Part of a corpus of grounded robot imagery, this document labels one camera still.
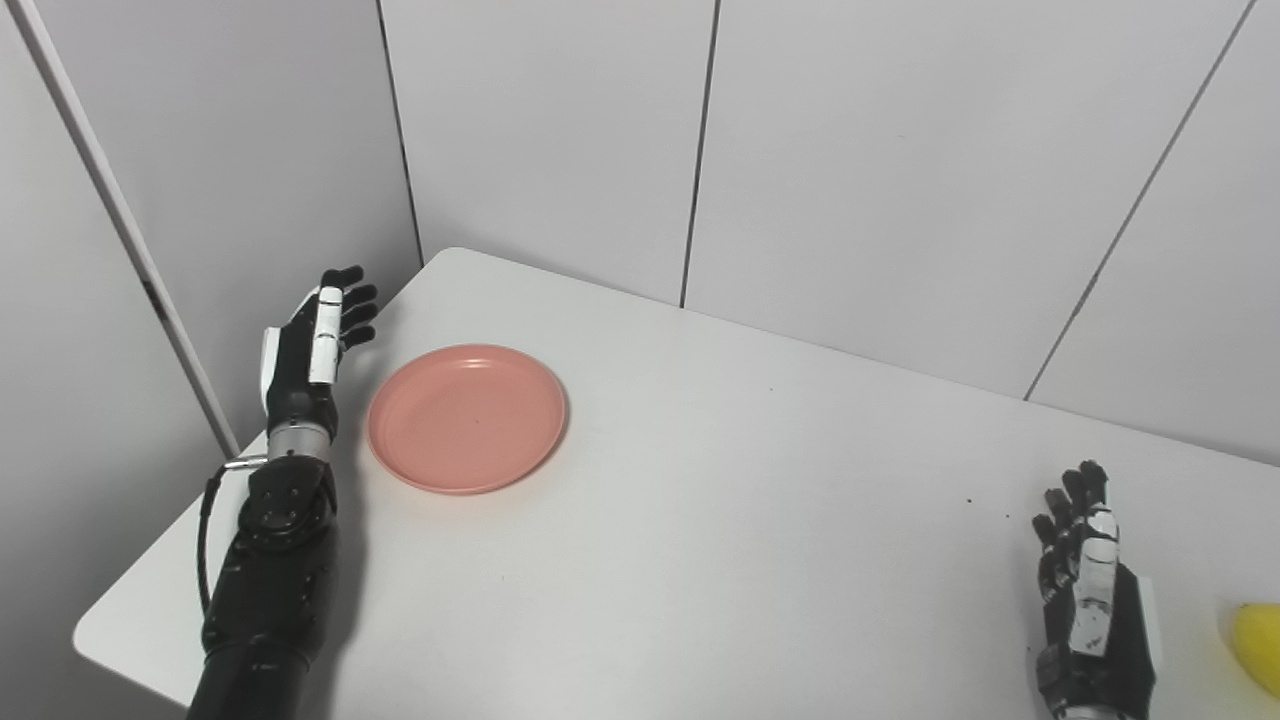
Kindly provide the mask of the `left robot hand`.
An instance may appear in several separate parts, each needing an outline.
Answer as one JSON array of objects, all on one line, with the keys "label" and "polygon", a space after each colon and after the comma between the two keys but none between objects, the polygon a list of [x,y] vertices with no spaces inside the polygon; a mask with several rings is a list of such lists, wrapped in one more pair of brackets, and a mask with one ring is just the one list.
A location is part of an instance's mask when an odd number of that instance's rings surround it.
[{"label": "left robot hand", "polygon": [[349,350],[376,337],[378,287],[364,278],[361,265],[324,272],[291,319],[268,328],[261,370],[269,433],[310,424],[337,436],[337,368]]}]

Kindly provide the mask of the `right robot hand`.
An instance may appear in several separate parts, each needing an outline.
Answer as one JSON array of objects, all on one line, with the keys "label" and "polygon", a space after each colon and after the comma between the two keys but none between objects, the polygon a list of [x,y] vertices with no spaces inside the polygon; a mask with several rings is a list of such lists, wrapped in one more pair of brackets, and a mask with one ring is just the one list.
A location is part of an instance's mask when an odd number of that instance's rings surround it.
[{"label": "right robot hand", "polygon": [[1121,559],[1094,460],[1068,469],[1032,520],[1046,646],[1036,683],[1053,719],[1147,719],[1157,682],[1158,624],[1149,583]]}]

